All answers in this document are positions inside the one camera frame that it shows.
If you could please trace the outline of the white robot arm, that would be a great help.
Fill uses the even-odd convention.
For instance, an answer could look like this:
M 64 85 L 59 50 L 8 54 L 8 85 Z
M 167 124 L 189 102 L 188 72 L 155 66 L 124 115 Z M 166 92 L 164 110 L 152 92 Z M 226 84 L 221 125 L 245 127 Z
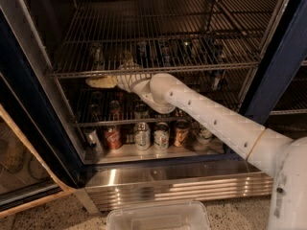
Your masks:
M 144 74 L 132 57 L 117 76 L 89 77 L 95 88 L 115 86 L 136 94 L 153 110 L 175 108 L 231 147 L 240 157 L 273 178 L 268 230 L 307 230 L 307 138 L 293 140 L 216 103 L 168 73 Z

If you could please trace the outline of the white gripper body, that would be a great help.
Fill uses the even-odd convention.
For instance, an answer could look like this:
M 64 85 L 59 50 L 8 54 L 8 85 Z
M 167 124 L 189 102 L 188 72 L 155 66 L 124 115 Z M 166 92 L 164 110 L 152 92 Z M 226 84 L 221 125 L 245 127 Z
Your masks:
M 122 64 L 119 70 L 132 70 L 132 73 L 123 73 L 116 76 L 117 86 L 127 92 L 140 81 L 148 80 L 151 75 L 143 73 L 143 67 L 136 63 Z

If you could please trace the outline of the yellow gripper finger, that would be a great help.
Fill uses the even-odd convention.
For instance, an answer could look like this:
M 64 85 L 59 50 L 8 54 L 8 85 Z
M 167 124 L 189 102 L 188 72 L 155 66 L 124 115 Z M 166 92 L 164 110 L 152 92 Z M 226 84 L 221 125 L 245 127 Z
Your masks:
M 123 52 L 123 64 L 124 65 L 133 65 L 134 64 L 131 51 L 125 50 Z
M 117 85 L 117 80 L 112 76 L 88 78 L 85 82 L 94 88 L 114 88 Z

